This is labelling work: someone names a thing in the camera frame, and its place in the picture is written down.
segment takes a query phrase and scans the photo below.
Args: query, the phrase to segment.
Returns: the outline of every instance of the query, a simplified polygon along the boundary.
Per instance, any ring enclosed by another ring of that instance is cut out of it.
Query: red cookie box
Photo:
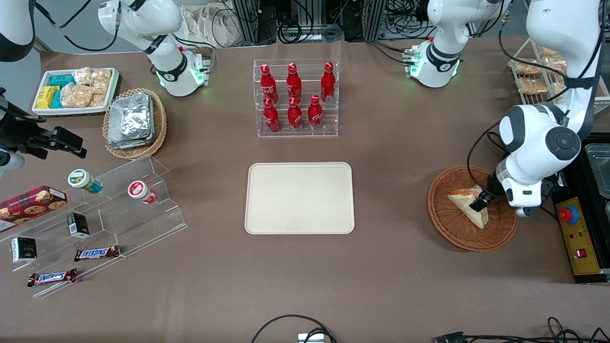
[[[0,203],[0,232],[40,217],[68,204],[63,192],[49,186],[36,187]]]

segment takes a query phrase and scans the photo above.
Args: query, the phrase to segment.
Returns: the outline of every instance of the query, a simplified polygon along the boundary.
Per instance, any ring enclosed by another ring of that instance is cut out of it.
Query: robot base
[[[443,87],[448,84],[449,80],[458,72],[457,68],[459,61],[453,66],[449,63],[441,65],[441,69],[443,69],[444,66],[447,66],[447,69],[445,69],[445,71],[438,71],[436,66],[430,62],[426,52],[430,44],[431,42],[428,40],[406,50],[403,53],[403,60],[407,64],[404,66],[404,70],[407,73],[408,78],[414,78],[427,87]]]
[[[175,81],[163,80],[157,73],[161,85],[173,96],[187,96],[197,88],[204,86],[207,80],[207,74],[203,72],[204,65],[201,55],[188,50],[182,53],[187,58],[187,67]]]

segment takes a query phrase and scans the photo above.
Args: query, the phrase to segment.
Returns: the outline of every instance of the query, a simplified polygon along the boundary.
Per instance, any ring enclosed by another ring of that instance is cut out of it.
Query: white tray
[[[251,234],[352,232],[354,195],[350,165],[253,164],[248,173],[244,226]]]
[[[114,97],[115,89],[117,88],[119,73],[118,70],[114,68],[93,68],[93,69],[103,69],[110,70],[112,75],[110,75],[110,84],[108,85],[108,91],[106,91],[106,99],[104,100],[104,104],[102,106],[96,107],[84,107],[81,109],[37,109],[36,102],[38,97],[40,96],[40,92],[42,91],[42,87],[49,85],[49,80],[51,76],[57,75],[67,75],[71,74],[75,69],[66,69],[66,70],[49,70],[45,71],[42,76],[42,81],[40,81],[40,85],[38,85],[38,91],[36,92],[36,97],[34,98],[34,103],[32,104],[32,112],[41,115],[43,117],[64,117],[71,115],[85,115],[85,114],[103,114],[106,111],[106,108],[110,106],[112,102],[112,98]]]

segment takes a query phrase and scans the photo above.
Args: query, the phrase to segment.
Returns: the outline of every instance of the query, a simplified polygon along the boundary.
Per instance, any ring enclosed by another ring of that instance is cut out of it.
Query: small black box
[[[87,226],[87,218],[79,213],[68,214],[68,229],[70,235],[76,238],[89,237],[89,227]]]
[[[16,237],[10,241],[13,262],[33,262],[36,260],[36,240],[31,237]]]

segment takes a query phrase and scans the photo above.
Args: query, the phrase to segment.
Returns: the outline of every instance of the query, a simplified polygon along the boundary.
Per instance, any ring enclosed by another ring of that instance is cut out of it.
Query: red emergency stop button
[[[574,206],[566,206],[559,210],[559,219],[568,224],[576,224],[578,222],[578,210]]]
[[[576,258],[585,258],[587,257],[587,252],[585,251],[585,249],[578,249],[576,251],[576,256],[574,256]]]

